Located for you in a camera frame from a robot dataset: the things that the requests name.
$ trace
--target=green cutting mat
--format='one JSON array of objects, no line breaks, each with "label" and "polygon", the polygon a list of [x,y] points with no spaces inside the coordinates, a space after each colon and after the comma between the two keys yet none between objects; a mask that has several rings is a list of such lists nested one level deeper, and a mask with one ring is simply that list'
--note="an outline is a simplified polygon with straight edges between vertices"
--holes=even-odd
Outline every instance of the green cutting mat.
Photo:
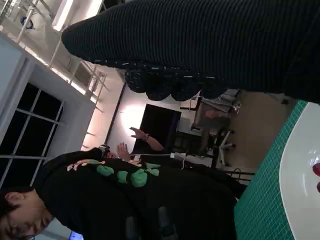
[{"label": "green cutting mat", "polygon": [[299,101],[234,209],[238,240],[294,240],[283,207],[279,167],[288,138],[307,103]]}]

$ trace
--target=black hair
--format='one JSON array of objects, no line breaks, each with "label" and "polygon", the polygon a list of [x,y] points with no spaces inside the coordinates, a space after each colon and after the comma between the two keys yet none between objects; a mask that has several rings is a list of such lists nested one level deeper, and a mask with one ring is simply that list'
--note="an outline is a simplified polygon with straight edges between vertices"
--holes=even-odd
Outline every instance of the black hair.
[{"label": "black hair", "polygon": [[28,193],[31,192],[34,188],[30,186],[16,186],[8,189],[0,190],[0,219],[6,216],[11,211],[17,209],[19,206],[12,206],[7,200],[6,195],[8,193]]}]

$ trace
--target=cable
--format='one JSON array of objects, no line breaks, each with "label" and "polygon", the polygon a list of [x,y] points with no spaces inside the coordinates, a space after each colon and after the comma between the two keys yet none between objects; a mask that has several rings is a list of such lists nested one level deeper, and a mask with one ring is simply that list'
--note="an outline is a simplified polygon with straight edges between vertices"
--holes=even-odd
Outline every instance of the cable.
[{"label": "cable", "polygon": [[171,156],[171,154],[130,154],[130,156]]}]

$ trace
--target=red object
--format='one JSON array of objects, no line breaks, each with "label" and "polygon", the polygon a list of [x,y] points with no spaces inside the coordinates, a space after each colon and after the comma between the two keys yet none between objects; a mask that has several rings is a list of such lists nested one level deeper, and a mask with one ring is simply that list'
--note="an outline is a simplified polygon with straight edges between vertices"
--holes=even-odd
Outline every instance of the red object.
[{"label": "red object", "polygon": [[315,175],[320,177],[320,163],[313,165],[312,170],[315,173]]}]

